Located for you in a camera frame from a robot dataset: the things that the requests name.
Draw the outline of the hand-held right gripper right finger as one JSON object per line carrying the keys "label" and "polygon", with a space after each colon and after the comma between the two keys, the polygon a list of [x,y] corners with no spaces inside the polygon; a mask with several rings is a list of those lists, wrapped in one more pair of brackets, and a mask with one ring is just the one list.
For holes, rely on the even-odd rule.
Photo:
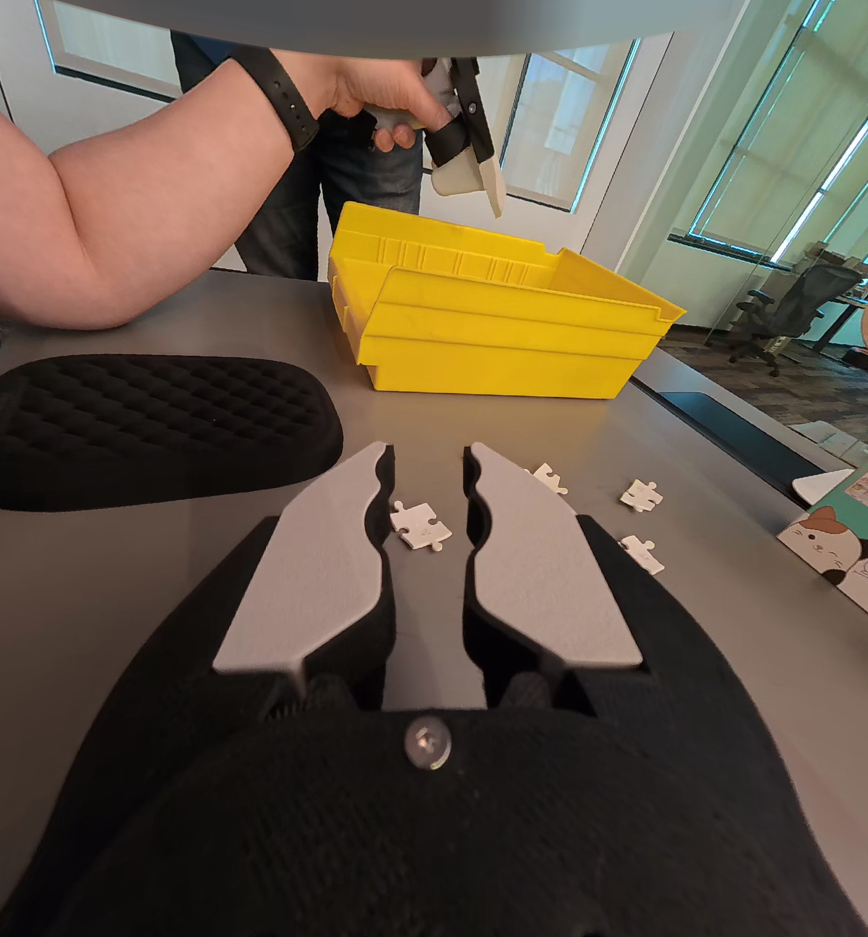
{"label": "hand-held right gripper right finger", "polygon": [[487,707],[522,673],[555,697],[580,673],[638,671],[642,652],[564,496],[480,441],[464,450],[463,488],[463,643]]}

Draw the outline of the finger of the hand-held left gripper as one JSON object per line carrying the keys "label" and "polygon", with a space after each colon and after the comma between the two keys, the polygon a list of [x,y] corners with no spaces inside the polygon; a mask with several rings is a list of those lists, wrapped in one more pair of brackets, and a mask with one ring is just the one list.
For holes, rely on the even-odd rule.
{"label": "finger of the hand-held left gripper", "polygon": [[487,193],[492,213],[496,219],[503,216],[506,204],[506,183],[501,174],[498,157],[493,154],[490,158],[477,164],[482,188]]}

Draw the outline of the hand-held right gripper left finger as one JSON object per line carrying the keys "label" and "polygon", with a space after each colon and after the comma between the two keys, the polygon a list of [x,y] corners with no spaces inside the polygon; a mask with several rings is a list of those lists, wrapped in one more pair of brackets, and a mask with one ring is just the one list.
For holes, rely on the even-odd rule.
{"label": "hand-held right gripper left finger", "polygon": [[393,446],[375,441],[296,495],[217,650],[215,673],[275,673],[300,698],[330,674],[360,708],[381,708],[395,642],[384,549],[393,485]]}

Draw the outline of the yellow plastic bin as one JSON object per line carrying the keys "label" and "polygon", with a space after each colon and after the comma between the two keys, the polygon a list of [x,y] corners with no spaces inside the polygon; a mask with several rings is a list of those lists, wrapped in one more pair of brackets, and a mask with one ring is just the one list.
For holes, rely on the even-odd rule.
{"label": "yellow plastic bin", "polygon": [[612,399],[686,313],[567,248],[353,202],[328,281],[388,392]]}

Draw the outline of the person's left forearm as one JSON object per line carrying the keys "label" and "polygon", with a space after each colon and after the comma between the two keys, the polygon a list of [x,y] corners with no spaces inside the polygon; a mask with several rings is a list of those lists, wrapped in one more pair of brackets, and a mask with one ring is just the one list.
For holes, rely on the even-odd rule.
{"label": "person's left forearm", "polygon": [[133,321],[224,254],[291,160],[276,111],[234,61],[49,156],[0,112],[0,319]]}

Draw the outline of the teal puzzle box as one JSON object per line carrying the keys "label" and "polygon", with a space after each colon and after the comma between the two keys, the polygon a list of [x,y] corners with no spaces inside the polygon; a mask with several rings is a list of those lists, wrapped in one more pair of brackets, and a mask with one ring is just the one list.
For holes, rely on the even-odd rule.
{"label": "teal puzzle box", "polygon": [[777,539],[868,613],[868,461]]}

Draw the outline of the person's left hand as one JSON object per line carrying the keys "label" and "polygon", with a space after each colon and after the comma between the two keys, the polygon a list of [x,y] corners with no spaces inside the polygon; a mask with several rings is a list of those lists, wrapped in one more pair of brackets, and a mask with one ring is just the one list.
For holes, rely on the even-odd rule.
{"label": "person's left hand", "polygon": [[428,90],[417,62],[323,56],[318,72],[309,100],[315,117],[330,110],[352,118],[368,108],[407,113],[392,128],[374,131],[373,142],[383,154],[410,149],[418,130],[438,131],[453,119]]}

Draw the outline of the large paned window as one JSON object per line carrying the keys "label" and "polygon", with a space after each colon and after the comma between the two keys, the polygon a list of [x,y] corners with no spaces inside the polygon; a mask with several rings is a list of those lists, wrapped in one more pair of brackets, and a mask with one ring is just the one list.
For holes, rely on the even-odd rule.
{"label": "large paned window", "polygon": [[640,45],[636,39],[527,57],[499,158],[511,195],[576,210]]}

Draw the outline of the black wrist watch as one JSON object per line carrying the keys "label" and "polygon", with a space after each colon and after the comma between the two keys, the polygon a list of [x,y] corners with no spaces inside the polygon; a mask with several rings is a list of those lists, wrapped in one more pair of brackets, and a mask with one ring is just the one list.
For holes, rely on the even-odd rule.
{"label": "black wrist watch", "polygon": [[318,135],[320,124],[284,66],[270,50],[238,45],[229,56],[253,79],[287,131],[295,155]]}

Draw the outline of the black textured wrist rest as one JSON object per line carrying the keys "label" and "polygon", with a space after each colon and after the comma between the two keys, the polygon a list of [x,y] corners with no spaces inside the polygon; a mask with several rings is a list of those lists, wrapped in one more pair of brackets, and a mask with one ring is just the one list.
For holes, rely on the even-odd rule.
{"label": "black textured wrist rest", "polygon": [[334,467],[342,422],[286,362],[93,354],[0,376],[0,509],[61,512],[291,486]]}

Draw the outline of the tall glass window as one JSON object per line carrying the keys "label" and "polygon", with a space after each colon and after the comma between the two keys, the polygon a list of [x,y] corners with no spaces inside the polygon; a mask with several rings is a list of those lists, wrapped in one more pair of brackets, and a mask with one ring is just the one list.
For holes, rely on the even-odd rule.
{"label": "tall glass window", "polygon": [[818,242],[868,259],[868,1],[788,2],[670,239],[753,264]]}

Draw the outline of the black office chair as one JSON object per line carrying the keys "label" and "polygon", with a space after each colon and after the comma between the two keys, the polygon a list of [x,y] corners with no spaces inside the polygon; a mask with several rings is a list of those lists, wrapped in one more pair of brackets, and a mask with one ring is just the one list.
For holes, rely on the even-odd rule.
{"label": "black office chair", "polygon": [[742,314],[728,331],[729,363],[757,358],[768,366],[771,377],[779,377],[778,352],[772,344],[801,337],[820,317],[822,306],[858,287],[863,279],[862,273],[849,267],[820,264],[804,271],[780,299],[750,289],[747,299],[736,304]]}

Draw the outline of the white framed window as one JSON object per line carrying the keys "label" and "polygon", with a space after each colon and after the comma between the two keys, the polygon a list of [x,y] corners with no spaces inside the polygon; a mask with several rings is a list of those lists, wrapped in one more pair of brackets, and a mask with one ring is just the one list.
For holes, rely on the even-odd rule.
{"label": "white framed window", "polygon": [[165,103],[180,96],[168,30],[66,2],[35,7],[56,74]]}

